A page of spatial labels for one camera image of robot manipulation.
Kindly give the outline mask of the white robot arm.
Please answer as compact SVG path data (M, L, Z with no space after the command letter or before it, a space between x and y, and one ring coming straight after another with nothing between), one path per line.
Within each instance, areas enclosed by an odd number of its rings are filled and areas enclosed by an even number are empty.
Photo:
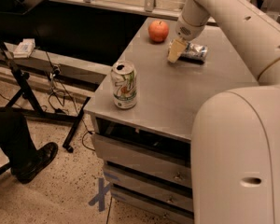
M258 84L221 92L191 132L195 224L280 224L280 24L246 0L187 0L168 59L214 19Z

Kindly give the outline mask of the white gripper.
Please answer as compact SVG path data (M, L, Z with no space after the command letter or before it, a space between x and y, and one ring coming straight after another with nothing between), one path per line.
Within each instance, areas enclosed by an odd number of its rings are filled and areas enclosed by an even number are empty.
M205 25L191 25L180 15L176 22L175 31L181 38L175 38L172 41L167 56L168 61L170 63L175 63L187 47L186 40L191 41L197 38L202 33L204 27Z

